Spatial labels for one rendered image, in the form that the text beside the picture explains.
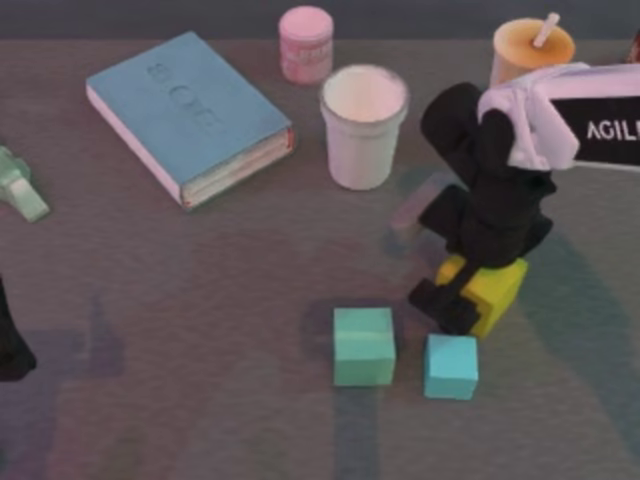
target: yellow block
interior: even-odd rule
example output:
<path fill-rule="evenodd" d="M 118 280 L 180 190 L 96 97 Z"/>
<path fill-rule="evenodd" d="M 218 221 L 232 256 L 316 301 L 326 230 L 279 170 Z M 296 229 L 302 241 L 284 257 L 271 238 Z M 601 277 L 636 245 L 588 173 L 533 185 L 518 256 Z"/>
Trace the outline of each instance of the yellow block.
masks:
<path fill-rule="evenodd" d="M 444 285 L 464 266 L 465 259 L 452 255 L 442 264 L 436 276 L 436 285 Z M 477 305 L 480 319 L 471 330 L 477 338 L 486 337 L 504 315 L 518 295 L 529 264 L 519 258 L 511 265 L 480 269 L 464 287 L 461 294 Z"/>

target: pink container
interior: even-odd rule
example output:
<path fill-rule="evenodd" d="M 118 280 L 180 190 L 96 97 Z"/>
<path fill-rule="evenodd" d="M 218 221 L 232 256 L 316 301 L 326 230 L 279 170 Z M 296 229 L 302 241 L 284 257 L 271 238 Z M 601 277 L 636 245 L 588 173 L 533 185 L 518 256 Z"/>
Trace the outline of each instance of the pink container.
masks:
<path fill-rule="evenodd" d="M 287 80 L 315 85 L 333 69 L 333 19 L 317 7 L 302 6 L 280 19 L 280 66 Z"/>

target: white straw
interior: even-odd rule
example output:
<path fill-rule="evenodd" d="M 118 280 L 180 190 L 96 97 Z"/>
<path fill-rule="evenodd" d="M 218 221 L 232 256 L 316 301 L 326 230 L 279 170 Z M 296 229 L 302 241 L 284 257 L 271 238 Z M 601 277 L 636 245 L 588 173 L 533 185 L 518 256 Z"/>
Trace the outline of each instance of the white straw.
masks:
<path fill-rule="evenodd" d="M 533 46 L 536 48 L 542 48 L 542 45 L 544 45 L 544 42 L 547 41 L 547 38 L 551 34 L 551 31 L 555 28 L 559 21 L 560 15 L 558 15 L 557 13 L 550 13 L 544 24 L 542 25 L 540 32 L 538 32 L 538 35 L 533 41 Z"/>

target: cyan cube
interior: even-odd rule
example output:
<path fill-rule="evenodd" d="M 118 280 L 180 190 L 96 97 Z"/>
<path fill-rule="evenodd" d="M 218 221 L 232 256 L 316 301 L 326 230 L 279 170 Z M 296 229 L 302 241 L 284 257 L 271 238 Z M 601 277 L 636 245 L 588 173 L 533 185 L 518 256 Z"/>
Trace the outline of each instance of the cyan cube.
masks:
<path fill-rule="evenodd" d="M 390 385 L 396 365 L 390 308 L 336 308 L 333 313 L 336 386 Z"/>
<path fill-rule="evenodd" d="M 475 337 L 429 335 L 424 363 L 424 395 L 427 398 L 471 400 L 478 385 Z"/>

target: tabletop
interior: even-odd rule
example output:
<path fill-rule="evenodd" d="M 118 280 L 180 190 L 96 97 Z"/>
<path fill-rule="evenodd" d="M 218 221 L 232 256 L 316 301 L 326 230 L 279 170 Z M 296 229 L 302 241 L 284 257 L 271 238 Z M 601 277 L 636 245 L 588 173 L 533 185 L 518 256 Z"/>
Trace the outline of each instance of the tabletop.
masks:
<path fill-rule="evenodd" d="M 484 85 L 485 41 L 338 41 L 411 91 L 394 170 L 371 192 L 330 178 L 317 89 L 287 84 L 273 41 L 212 45 L 294 122 L 299 146 L 183 212 L 91 108 L 84 81 L 154 41 L 0 42 L 0 134 L 52 208 L 0 206 L 0 272 L 39 358 L 0 387 L 8 480 L 630 480 L 640 476 L 640 177 L 557 174 L 556 222 L 480 345 L 469 402 L 422 395 L 430 323 L 406 295 L 444 258 L 402 249 L 394 209 L 445 168 L 419 117 Z M 581 42 L 615 62 L 627 42 Z M 334 389 L 332 309 L 389 306 L 392 386 Z"/>

